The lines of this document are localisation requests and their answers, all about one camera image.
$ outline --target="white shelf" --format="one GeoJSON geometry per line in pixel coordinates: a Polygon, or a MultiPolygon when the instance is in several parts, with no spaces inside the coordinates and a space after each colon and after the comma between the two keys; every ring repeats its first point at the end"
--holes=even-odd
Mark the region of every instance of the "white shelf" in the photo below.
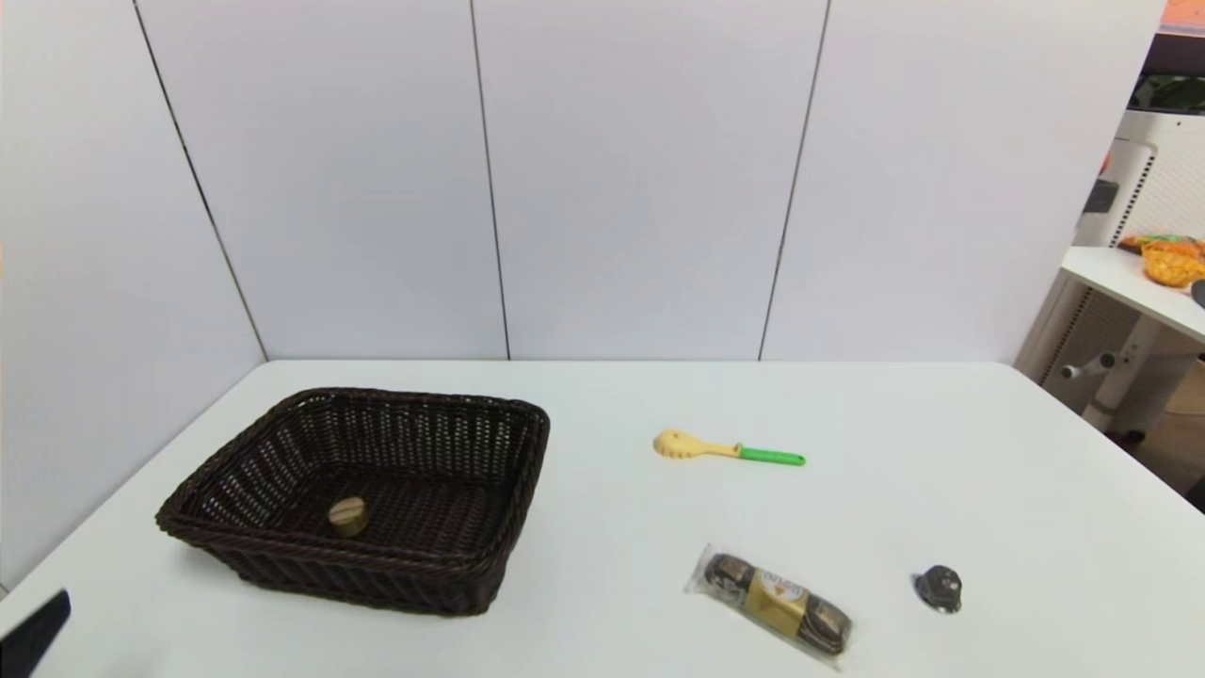
{"type": "Polygon", "coordinates": [[[1205,343],[1205,307],[1142,272],[1142,258],[1111,247],[1071,247],[1063,270],[1118,301],[1205,343]]]}

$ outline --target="gold label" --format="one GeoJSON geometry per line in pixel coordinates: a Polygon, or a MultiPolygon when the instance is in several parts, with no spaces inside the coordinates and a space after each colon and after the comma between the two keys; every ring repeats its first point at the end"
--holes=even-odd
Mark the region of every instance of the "gold label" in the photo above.
{"type": "Polygon", "coordinates": [[[807,608],[807,589],[758,568],[750,584],[745,609],[775,631],[794,637],[807,608]]]}

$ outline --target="basket rim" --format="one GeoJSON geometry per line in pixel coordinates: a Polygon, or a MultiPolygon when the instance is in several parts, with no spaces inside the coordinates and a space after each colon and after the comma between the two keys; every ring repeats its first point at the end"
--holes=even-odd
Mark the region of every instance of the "basket rim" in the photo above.
{"type": "MultiPolygon", "coordinates": [[[[290,554],[308,552],[315,560],[331,565],[406,570],[411,572],[428,571],[447,573],[449,570],[453,570],[468,576],[484,574],[493,570],[496,565],[494,561],[509,554],[518,541],[518,532],[522,530],[530,499],[540,476],[545,448],[547,447],[549,424],[548,415],[542,408],[513,399],[388,391],[383,389],[346,387],[306,389],[282,400],[270,408],[251,426],[219,448],[199,468],[193,471],[159,508],[159,512],[155,514],[155,523],[167,535],[204,549],[222,548],[274,555],[280,555],[282,550],[288,550],[290,554]],[[460,555],[365,544],[305,532],[277,532],[240,527],[188,513],[187,505],[199,493],[201,485],[218,478],[222,470],[237,459],[237,453],[245,450],[247,446],[254,444],[261,437],[271,434],[281,415],[292,412],[298,403],[315,396],[340,396],[366,399],[370,401],[388,400],[394,402],[472,402],[475,405],[488,405],[490,407],[522,412],[525,415],[530,415],[536,425],[534,453],[530,455],[530,459],[524,460],[521,465],[522,467],[531,467],[531,471],[519,474],[519,481],[515,485],[513,494],[507,499],[505,514],[489,543],[477,552],[460,555]]],[[[524,436],[527,436],[527,430],[524,430],[524,436]]],[[[518,446],[523,444],[524,441],[521,440],[518,446]]]]}

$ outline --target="green handle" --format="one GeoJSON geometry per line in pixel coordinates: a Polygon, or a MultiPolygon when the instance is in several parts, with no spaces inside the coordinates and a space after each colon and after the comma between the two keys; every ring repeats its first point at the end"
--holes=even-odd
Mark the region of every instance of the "green handle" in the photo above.
{"type": "Polygon", "coordinates": [[[784,464],[787,466],[804,466],[807,460],[803,455],[790,453],[776,453],[774,450],[758,450],[741,446],[741,459],[753,461],[768,461],[770,464],[784,464]]]}

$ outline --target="white table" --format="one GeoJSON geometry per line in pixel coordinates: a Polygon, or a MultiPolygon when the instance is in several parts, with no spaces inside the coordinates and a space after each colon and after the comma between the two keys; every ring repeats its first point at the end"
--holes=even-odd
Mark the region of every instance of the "white table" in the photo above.
{"type": "Polygon", "coordinates": [[[60,588],[57,676],[833,676],[704,596],[709,542],[856,623],[847,676],[1205,676],[1205,517],[995,365],[276,362],[169,444],[4,602],[60,588]],[[543,407],[552,436],[501,592],[439,619],[264,591],[158,532],[160,502],[281,399],[347,385],[543,407]],[[801,468],[657,456],[682,428],[801,468]],[[962,574],[942,615],[910,576],[962,574]]]}
{"type": "Polygon", "coordinates": [[[1142,257],[1113,247],[1071,247],[1063,270],[1094,289],[1205,343],[1205,308],[1142,272],[1142,257]]]}
{"type": "Polygon", "coordinates": [[[1083,418],[1107,429],[1146,364],[1163,325],[1205,343],[1205,307],[1178,289],[1163,287],[1142,272],[1142,257],[1112,247],[1071,247],[1063,257],[1071,277],[1138,309],[1142,314],[1118,353],[1117,367],[1109,372],[1083,418]]]}

